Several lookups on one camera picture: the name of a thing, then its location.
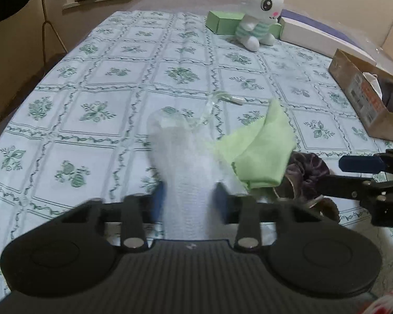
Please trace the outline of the purple velvet scrunchie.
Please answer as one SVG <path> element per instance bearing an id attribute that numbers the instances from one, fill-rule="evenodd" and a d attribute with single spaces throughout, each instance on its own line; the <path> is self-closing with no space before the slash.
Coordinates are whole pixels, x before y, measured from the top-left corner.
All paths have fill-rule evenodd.
<path id="1" fill-rule="evenodd" d="M 317 191 L 318 181 L 329 174 L 324 160 L 314 153 L 293 152 L 281 184 L 272 190 L 279 199 L 306 203 L 321 196 Z"/>

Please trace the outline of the brown fuzzy scrunchie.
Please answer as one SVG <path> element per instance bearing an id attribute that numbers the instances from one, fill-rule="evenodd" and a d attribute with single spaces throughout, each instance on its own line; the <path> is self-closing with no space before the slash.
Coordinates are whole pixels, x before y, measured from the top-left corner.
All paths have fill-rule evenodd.
<path id="1" fill-rule="evenodd" d="M 320 216 L 324 216 L 336 223 L 340 222 L 339 209 L 332 199 L 320 195 L 313 199 L 302 199 L 302 202 L 306 208 L 318 213 Z"/>

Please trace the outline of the light green cloth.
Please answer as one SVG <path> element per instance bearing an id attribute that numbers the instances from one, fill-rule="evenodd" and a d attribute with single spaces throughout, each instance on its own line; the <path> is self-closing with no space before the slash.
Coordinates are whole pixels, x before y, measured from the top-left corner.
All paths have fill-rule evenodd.
<path id="1" fill-rule="evenodd" d="M 283 107 L 273 99 L 265 116 L 224 136 L 216 147 L 247 189 L 260 189 L 281 184 L 296 140 Z"/>

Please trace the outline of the dark grey sock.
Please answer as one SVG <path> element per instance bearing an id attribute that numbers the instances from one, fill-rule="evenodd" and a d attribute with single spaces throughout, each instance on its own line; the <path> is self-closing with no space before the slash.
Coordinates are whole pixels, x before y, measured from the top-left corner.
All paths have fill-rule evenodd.
<path id="1" fill-rule="evenodd" d="M 378 78 L 378 83 L 382 92 L 382 101 L 384 106 L 393 113 L 393 80 L 385 77 Z"/>

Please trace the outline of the white cloth in box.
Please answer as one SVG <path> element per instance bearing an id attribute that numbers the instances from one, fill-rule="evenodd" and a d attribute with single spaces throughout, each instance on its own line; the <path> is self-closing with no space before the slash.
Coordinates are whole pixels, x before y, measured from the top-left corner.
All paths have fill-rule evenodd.
<path id="1" fill-rule="evenodd" d="M 370 72 L 364 72 L 363 77 L 371 85 L 373 91 L 378 95 L 380 99 L 383 99 L 383 93 L 378 82 L 378 76 L 371 74 Z"/>

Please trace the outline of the brown cardboard box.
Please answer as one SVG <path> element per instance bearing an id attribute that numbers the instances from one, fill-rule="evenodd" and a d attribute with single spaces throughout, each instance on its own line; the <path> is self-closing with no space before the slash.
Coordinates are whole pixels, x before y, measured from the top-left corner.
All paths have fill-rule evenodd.
<path id="1" fill-rule="evenodd" d="M 371 137 L 393 141 L 393 113 L 385 107 L 363 74 L 370 73 L 392 81 L 393 76 L 340 49 L 333 56 L 329 73 L 350 101 L 366 132 Z"/>

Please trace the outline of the green floral tablecloth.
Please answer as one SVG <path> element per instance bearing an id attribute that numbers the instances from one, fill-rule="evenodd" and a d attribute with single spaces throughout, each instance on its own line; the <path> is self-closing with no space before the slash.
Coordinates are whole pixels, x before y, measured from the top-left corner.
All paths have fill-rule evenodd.
<path id="1" fill-rule="evenodd" d="M 0 137 L 0 255 L 17 236 L 93 197 L 118 201 L 157 183 L 148 116 L 168 107 L 201 116 L 215 140 L 285 110 L 297 150 L 338 172 L 342 155 L 373 155 L 393 142 L 370 137 L 329 74 L 331 60 L 281 41 L 251 53 L 214 35 L 202 16 L 115 12 L 35 87 Z M 0 299 L 8 293 L 0 270 Z"/>

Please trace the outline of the small clear plastic clip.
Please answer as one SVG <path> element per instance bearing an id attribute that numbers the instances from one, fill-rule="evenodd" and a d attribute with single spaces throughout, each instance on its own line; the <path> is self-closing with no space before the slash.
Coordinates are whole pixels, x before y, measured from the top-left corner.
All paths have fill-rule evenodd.
<path id="1" fill-rule="evenodd" d="M 237 97 L 233 96 L 227 92 L 222 92 L 222 91 L 215 91 L 212 92 L 206 102 L 206 105 L 204 107 L 204 110 L 197 121 L 197 125 L 206 125 L 209 122 L 209 119 L 211 118 L 211 115 L 214 112 L 215 106 L 220 102 L 220 101 L 225 101 L 231 104 L 236 104 L 239 106 L 242 106 L 245 104 L 245 99 L 243 97 Z"/>

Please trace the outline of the white blue flat box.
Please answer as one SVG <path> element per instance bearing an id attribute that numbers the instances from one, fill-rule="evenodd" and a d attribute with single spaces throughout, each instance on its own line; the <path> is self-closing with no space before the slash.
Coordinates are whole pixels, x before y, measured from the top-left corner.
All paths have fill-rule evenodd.
<path id="1" fill-rule="evenodd" d="M 333 58 L 336 51 L 360 58 L 376 66 L 376 61 L 347 35 L 308 16 L 283 9 L 280 40 Z"/>

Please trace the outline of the light green small box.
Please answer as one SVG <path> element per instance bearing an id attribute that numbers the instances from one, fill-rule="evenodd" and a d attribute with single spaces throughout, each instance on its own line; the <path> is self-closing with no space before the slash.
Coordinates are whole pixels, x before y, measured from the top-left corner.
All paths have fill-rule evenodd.
<path id="1" fill-rule="evenodd" d="M 205 26 L 217 35 L 235 35 L 243 16 L 244 13 L 238 12 L 210 11 L 206 17 Z M 282 30 L 281 24 L 268 24 L 265 21 L 270 21 L 270 19 L 260 18 L 259 24 L 256 26 L 260 26 L 260 29 L 250 31 L 248 34 L 256 38 L 263 38 L 267 34 L 271 34 L 275 39 L 279 39 Z"/>

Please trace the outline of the white bunny plush toy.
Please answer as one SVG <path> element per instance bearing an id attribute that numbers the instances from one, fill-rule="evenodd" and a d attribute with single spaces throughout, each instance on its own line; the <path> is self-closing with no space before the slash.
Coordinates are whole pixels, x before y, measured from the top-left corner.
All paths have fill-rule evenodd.
<path id="1" fill-rule="evenodd" d="M 251 52 L 257 52 L 261 44 L 272 46 L 275 37 L 270 26 L 277 23 L 283 7 L 284 0 L 244 0 L 244 16 L 236 28 L 236 39 Z"/>

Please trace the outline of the metal coat rack stand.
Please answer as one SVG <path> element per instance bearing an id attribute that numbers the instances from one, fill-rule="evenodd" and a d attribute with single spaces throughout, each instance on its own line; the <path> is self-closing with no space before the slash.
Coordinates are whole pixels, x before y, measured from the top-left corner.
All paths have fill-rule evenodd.
<path id="1" fill-rule="evenodd" d="M 47 30 L 47 27 L 49 27 L 51 29 L 52 33 L 55 35 L 55 37 L 57 38 L 57 41 L 59 42 L 59 44 L 62 47 L 62 50 L 64 51 L 65 54 L 68 53 L 68 50 L 64 44 L 64 41 L 62 40 L 62 37 L 58 33 L 57 29 L 55 29 L 54 24 L 52 24 L 52 21 L 50 21 L 50 19 L 48 17 L 45 0 L 40 0 L 40 2 L 41 2 L 41 7 L 42 7 L 42 15 L 44 18 L 44 21 L 42 22 L 42 60 L 43 60 L 43 66 L 46 67 L 46 65 L 47 65 L 47 50 L 46 50 L 46 30 Z"/>

